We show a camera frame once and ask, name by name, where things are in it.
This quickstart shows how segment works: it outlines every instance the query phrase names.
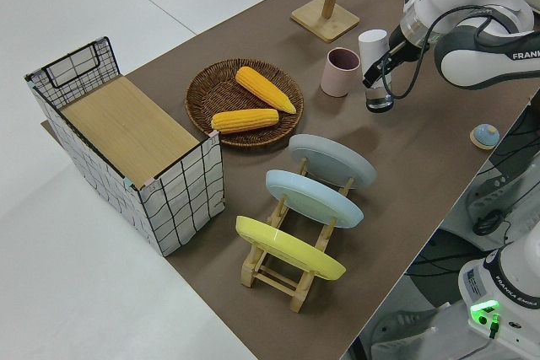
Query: small round object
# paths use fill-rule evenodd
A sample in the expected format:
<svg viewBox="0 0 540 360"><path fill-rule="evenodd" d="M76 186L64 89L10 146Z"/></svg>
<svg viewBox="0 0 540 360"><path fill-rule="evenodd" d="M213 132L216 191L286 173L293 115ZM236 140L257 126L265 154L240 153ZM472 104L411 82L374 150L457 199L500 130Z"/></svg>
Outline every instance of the small round object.
<svg viewBox="0 0 540 360"><path fill-rule="evenodd" d="M476 126L470 137L472 143L481 149L493 149L500 139L499 131L490 124Z"/></svg>
<svg viewBox="0 0 540 360"><path fill-rule="evenodd" d="M339 142L310 134L290 138L289 151L296 162L307 159L309 174L344 187L354 179L351 189L363 189L375 181L377 171L364 157Z"/></svg>
<svg viewBox="0 0 540 360"><path fill-rule="evenodd" d="M250 244L303 271L313 271L317 277L337 280L345 272L341 263L315 246L255 219L236 217L236 232Z"/></svg>
<svg viewBox="0 0 540 360"><path fill-rule="evenodd" d="M318 223L328 225L336 219L336 228L353 228L364 218L362 211L346 196L305 176L269 170L266 183L277 200L285 197L285 206Z"/></svg>

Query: ceramic cup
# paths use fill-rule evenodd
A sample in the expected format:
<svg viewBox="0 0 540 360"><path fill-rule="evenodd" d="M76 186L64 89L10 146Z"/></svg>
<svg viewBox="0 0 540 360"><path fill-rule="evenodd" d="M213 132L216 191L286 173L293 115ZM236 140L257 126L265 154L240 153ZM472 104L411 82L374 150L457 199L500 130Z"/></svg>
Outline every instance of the ceramic cup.
<svg viewBox="0 0 540 360"><path fill-rule="evenodd" d="M333 97L342 97L359 86L360 57L347 48L334 48L327 55L322 72L322 91Z"/></svg>
<svg viewBox="0 0 540 360"><path fill-rule="evenodd" d="M362 76L378 61L388 50L388 34L384 30L368 30L358 37ZM392 82L390 73L385 75L388 86ZM394 102L386 92L382 78L377 80L370 89L365 90L365 105L369 111L382 113L392 108Z"/></svg>

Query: round woven basket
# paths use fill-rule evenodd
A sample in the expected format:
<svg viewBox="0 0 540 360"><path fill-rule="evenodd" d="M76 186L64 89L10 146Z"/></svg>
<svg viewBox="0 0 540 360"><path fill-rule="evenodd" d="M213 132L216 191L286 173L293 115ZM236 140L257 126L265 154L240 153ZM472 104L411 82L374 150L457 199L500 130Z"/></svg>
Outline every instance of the round woven basket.
<svg viewBox="0 0 540 360"><path fill-rule="evenodd" d="M279 111L275 126L256 130L222 134L221 142L240 148L259 147L287 137L297 126L304 110L304 97L298 84L274 65L253 59L229 59L203 69L186 91L186 110L193 124L202 132L213 131L212 116L221 111L266 109L270 106L244 89L235 81L240 67L252 67L275 84L289 97L296 108L295 114Z"/></svg>

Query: corn cob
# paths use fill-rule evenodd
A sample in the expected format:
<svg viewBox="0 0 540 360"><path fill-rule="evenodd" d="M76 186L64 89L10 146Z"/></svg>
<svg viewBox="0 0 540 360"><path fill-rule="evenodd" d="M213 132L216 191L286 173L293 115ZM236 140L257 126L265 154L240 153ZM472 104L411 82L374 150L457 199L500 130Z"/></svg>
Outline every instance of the corn cob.
<svg viewBox="0 0 540 360"><path fill-rule="evenodd" d="M245 109L214 114L211 125L214 130L230 134L273 126L278 121L278 111L275 109Z"/></svg>
<svg viewBox="0 0 540 360"><path fill-rule="evenodd" d="M271 105L274 109L286 113L296 113L296 108L290 102L287 94L278 89L276 85L262 76L255 69L241 67L235 75L236 82L249 90L256 97Z"/></svg>

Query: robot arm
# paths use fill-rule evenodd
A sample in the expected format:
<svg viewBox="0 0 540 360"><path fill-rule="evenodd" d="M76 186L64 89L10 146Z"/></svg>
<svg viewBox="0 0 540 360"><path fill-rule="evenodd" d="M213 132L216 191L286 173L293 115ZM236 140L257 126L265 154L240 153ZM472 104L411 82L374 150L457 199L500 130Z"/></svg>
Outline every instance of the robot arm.
<svg viewBox="0 0 540 360"><path fill-rule="evenodd" d="M439 40L435 65L447 82L464 89L538 77L540 35L508 29L493 17L471 17Z"/></svg>
<svg viewBox="0 0 540 360"><path fill-rule="evenodd" d="M531 31L533 23L524 0L405 0L390 50L367 70L364 85L403 62L420 63L432 45L440 74L458 87L540 76L540 33Z"/></svg>

